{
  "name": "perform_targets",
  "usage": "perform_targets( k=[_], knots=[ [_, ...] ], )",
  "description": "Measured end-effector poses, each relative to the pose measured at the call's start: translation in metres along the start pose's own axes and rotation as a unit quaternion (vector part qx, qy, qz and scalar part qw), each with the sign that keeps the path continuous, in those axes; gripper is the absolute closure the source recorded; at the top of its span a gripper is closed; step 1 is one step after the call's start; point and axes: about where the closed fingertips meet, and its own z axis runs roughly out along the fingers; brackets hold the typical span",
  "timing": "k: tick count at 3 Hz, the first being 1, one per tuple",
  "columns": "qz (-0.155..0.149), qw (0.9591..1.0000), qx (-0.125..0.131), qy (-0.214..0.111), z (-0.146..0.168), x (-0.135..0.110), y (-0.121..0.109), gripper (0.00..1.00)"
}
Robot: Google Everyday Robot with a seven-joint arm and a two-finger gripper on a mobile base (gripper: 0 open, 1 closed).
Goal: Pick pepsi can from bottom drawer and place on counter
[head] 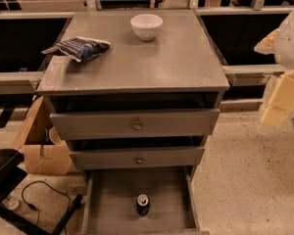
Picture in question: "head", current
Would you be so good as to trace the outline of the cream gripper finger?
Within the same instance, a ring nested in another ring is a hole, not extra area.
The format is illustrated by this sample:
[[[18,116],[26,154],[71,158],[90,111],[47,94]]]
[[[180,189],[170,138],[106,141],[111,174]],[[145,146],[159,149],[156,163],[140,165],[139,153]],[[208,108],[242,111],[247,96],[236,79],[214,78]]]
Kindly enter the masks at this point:
[[[273,88],[260,124],[269,128],[281,126],[294,111],[294,70],[281,75]]]
[[[279,34],[279,29],[273,30],[266,37],[264,37],[260,42],[254,47],[254,51],[263,54],[269,55],[275,53],[275,38]]]

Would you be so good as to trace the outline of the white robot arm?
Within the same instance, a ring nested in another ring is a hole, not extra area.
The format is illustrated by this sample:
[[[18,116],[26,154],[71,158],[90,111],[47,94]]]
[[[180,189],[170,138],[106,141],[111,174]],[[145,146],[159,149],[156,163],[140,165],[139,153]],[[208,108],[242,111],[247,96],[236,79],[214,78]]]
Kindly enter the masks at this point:
[[[254,47],[254,51],[264,55],[274,54],[275,62],[287,68],[277,79],[260,120],[261,125],[276,128],[294,111],[294,10],[279,28]]]

